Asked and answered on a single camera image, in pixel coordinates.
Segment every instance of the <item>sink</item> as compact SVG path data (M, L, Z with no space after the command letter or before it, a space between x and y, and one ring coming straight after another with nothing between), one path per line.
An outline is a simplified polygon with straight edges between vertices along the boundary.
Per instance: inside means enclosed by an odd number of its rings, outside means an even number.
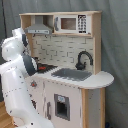
M69 79L73 81L83 81L92 75L91 72L76 69L62 68L51 74L53 77Z

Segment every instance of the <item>handle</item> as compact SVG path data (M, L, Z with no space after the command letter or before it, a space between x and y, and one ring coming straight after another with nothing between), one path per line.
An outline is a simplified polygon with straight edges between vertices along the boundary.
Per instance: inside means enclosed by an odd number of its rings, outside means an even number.
M50 104L50 102L48 102L47 103L47 117L48 117L49 120L51 120L51 115L50 115L50 111L49 111L50 110L50 106L51 106L51 104Z
M56 17L54 20L54 27L56 31L59 31L59 28L57 27L57 22L58 22L58 17Z

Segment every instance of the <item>microwave window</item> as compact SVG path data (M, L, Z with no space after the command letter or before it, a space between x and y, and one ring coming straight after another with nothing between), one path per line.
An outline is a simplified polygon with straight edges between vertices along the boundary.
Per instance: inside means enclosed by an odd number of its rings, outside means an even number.
M61 29L76 30L76 18L61 18Z

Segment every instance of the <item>floor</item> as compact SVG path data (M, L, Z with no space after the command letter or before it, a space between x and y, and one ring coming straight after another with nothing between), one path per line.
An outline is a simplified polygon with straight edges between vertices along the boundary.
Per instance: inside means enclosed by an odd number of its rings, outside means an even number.
M6 112L4 102L0 102L0 128L14 128L12 119Z

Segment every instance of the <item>gray wall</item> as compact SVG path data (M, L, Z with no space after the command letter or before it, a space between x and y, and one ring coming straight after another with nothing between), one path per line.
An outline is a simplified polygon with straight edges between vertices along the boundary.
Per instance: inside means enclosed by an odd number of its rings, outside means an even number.
M115 77L106 88L106 116L128 128L128 0L4 0L7 34L20 27L19 13L102 10L102 70Z
M3 18L3 8L2 8L2 1L0 0L0 42L2 39L5 38L5 27L4 27L4 18ZM0 48L0 65L4 63L4 60L1 56L1 48ZM0 84L0 102L3 101L2 95L2 86Z

